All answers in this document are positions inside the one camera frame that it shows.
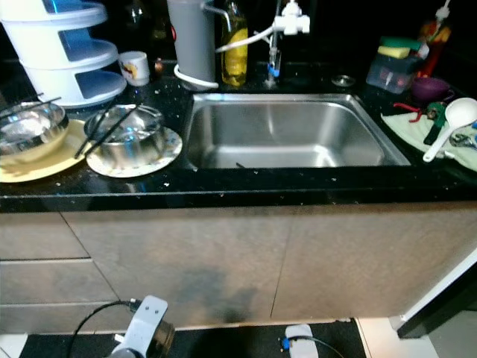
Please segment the pale green dish cloth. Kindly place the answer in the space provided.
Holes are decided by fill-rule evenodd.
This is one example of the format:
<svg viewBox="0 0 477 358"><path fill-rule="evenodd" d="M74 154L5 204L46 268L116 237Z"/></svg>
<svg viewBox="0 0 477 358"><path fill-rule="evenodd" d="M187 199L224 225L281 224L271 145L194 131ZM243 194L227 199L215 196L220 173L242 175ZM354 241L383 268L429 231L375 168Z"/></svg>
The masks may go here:
<svg viewBox="0 0 477 358"><path fill-rule="evenodd" d="M418 122L411 123L415 119L416 113L404 113L403 115L381 115L386 126L392 130L400 139L415 147L420 152L429 150L430 145L423 143L426 134L432 129L432 122L428 119L420 119ZM468 147L457 147L448 142L437 158L451 158L470 169L477 171L477 149Z"/></svg>

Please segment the pale yellow plate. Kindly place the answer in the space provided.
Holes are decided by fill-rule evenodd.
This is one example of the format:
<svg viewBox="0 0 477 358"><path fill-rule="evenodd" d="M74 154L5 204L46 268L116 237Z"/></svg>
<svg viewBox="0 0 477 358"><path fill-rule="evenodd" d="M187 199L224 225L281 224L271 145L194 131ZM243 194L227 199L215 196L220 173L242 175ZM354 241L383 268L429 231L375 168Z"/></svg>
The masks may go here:
<svg viewBox="0 0 477 358"><path fill-rule="evenodd" d="M76 163L81 163L85 160L85 157L74 158L74 154L79 145L83 144L86 139L83 126L84 122L72 120L69 123L68 133L63 139L62 145L48 156L39 158L32 163L2 165L0 168L0 182L13 183L40 180L40 178L50 177L69 169Z"/></svg>

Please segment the yellow liquid bottle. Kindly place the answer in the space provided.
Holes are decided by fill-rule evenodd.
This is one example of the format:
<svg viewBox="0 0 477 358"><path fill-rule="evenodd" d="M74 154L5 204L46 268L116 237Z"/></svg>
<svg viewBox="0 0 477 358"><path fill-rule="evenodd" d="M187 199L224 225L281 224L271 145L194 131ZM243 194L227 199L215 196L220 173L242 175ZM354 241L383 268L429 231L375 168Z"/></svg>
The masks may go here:
<svg viewBox="0 0 477 358"><path fill-rule="evenodd" d="M222 45L229 45L248 38L248 23L236 0L225 0L224 35ZM221 52L222 81L232 87L245 85L247 78L247 45Z"/></svg>

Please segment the clear plastic container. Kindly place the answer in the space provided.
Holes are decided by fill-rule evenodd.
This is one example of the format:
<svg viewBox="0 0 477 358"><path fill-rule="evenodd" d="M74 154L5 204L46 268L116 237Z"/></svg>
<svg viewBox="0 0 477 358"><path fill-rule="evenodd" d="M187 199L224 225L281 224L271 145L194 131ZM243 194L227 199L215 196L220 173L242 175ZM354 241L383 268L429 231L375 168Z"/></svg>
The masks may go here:
<svg viewBox="0 0 477 358"><path fill-rule="evenodd" d="M404 93L419 66L420 58L395 58L376 54L367 74L367 84L391 93Z"/></svg>

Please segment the grey stone-look drawer front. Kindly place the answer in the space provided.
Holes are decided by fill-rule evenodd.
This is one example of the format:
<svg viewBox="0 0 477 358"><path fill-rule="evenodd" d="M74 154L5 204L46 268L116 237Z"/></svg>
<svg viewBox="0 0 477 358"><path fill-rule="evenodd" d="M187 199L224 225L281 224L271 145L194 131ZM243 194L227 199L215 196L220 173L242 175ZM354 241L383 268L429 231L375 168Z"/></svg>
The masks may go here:
<svg viewBox="0 0 477 358"><path fill-rule="evenodd" d="M0 258L82 259L89 254L59 213L4 213L0 215Z"/></svg>
<svg viewBox="0 0 477 358"><path fill-rule="evenodd" d="M91 259L3 260L1 303L113 301L115 291Z"/></svg>
<svg viewBox="0 0 477 358"><path fill-rule="evenodd" d="M101 306L92 303L64 304L2 304L0 327L6 333L62 333L75 330L86 315ZM125 307L110 307L100 311L83 325L81 332L125 332L132 314Z"/></svg>

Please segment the black floor mat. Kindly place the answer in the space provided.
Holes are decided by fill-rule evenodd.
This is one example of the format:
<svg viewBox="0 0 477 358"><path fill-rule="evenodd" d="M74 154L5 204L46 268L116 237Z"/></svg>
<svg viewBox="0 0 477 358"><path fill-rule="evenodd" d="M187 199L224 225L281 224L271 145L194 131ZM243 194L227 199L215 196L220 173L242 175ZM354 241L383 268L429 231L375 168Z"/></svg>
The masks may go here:
<svg viewBox="0 0 477 358"><path fill-rule="evenodd" d="M336 348L346 358L367 358L360 330L354 321L309 325L313 336ZM285 325L182 330L174 334L170 358L290 358L282 350ZM28 335L17 358L67 358L69 334ZM105 358L117 342L113 334L81 334L75 339L72 358Z"/></svg>

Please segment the white faucet diverter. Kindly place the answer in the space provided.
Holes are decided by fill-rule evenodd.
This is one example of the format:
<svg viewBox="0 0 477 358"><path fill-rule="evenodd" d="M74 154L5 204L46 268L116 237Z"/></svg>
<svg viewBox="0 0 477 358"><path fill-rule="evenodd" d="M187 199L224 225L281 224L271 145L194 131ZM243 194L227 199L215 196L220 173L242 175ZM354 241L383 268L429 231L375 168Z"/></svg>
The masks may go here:
<svg viewBox="0 0 477 358"><path fill-rule="evenodd" d="M308 15L303 14L296 0L287 0L275 16L272 28L274 33L283 33L287 37L296 34L310 34L311 19Z"/></svg>

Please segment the white printed mug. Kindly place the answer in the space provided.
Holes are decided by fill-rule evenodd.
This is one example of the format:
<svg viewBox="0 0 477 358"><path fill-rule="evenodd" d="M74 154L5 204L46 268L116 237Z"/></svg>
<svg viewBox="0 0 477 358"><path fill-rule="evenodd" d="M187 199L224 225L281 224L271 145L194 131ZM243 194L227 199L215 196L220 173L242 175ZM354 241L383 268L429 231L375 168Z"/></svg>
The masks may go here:
<svg viewBox="0 0 477 358"><path fill-rule="evenodd" d="M129 85L140 87L145 86L150 81L152 65L148 61L146 52L126 51L119 54L117 58L123 78Z"/></svg>

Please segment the wide steel bowl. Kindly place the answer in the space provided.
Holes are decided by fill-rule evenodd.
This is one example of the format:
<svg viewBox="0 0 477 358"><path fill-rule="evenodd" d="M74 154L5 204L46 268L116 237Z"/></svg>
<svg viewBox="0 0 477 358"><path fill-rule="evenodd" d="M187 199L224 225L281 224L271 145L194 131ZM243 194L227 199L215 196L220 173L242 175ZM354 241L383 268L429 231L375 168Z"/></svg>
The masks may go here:
<svg viewBox="0 0 477 358"><path fill-rule="evenodd" d="M67 110L54 102L0 120L1 163L44 157L58 148L69 126Z"/></svg>

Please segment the grey stone-look cabinet door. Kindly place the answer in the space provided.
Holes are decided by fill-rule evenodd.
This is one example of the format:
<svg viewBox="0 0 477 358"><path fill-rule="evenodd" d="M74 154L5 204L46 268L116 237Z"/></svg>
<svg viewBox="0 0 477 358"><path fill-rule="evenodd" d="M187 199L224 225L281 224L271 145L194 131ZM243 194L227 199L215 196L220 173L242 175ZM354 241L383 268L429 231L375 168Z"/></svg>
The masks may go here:
<svg viewBox="0 0 477 358"><path fill-rule="evenodd" d="M271 318L405 313L475 248L474 202L299 207Z"/></svg>
<svg viewBox="0 0 477 358"><path fill-rule="evenodd" d="M126 210L64 219L119 297L160 297L178 327L271 319L290 212Z"/></svg>

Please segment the black counter end panel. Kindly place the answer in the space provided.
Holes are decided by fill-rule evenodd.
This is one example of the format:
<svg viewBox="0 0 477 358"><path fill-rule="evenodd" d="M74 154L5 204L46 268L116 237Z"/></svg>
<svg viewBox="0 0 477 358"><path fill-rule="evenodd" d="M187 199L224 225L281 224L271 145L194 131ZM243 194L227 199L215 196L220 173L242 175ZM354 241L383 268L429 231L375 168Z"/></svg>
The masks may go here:
<svg viewBox="0 0 477 358"><path fill-rule="evenodd" d="M477 282L454 283L431 303L406 321L398 330L400 339L416 339L429 334L477 301Z"/></svg>

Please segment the white plastic ladle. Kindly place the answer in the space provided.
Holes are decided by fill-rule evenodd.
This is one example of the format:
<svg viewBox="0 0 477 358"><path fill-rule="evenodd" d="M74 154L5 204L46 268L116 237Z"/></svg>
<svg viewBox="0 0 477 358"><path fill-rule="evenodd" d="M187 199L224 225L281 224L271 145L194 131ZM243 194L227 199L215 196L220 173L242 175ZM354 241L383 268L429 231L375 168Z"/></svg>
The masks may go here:
<svg viewBox="0 0 477 358"><path fill-rule="evenodd" d="M474 98L458 98L446 107L444 116L446 117L446 124L444 124L432 146L423 155L423 160L426 163L430 163L436 154L442 150L454 131L477 122L477 100Z"/></svg>

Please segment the stainless steel sink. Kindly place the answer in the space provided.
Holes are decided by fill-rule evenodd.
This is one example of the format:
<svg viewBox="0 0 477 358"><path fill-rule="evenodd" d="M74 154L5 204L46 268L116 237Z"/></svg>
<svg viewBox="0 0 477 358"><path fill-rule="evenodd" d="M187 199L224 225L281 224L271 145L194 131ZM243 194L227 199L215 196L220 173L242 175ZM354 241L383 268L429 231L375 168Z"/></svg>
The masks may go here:
<svg viewBox="0 0 477 358"><path fill-rule="evenodd" d="M346 93L201 93L183 137L198 169L409 165Z"/></svg>

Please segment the orange pump soap bottle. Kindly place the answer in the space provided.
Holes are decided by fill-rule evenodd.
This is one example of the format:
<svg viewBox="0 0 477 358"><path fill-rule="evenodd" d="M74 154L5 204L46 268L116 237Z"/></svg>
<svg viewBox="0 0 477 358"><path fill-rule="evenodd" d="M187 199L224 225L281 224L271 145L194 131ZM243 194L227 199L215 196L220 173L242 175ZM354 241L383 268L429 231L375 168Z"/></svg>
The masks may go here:
<svg viewBox="0 0 477 358"><path fill-rule="evenodd" d="M449 4L451 0L444 0L444 4L434 15L434 20L426 22L420 28L419 39L423 42L418 54L423 56L423 62L416 72L417 78L430 78L440 59L446 42L449 41L451 28L446 24L450 15Z"/></svg>

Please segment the red handled tool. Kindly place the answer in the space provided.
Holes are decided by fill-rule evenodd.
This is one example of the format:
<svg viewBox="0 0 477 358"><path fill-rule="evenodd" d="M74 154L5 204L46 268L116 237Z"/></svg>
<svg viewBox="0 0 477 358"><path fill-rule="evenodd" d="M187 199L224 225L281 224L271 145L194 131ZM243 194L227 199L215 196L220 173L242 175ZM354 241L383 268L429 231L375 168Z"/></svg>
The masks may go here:
<svg viewBox="0 0 477 358"><path fill-rule="evenodd" d="M414 119L409 119L409 123L416 123L420 121L420 117L422 116L422 110L418 107L413 107L409 104L401 103L401 102L395 102L393 103L394 108L399 108L402 110L409 110L410 113L415 113Z"/></svg>

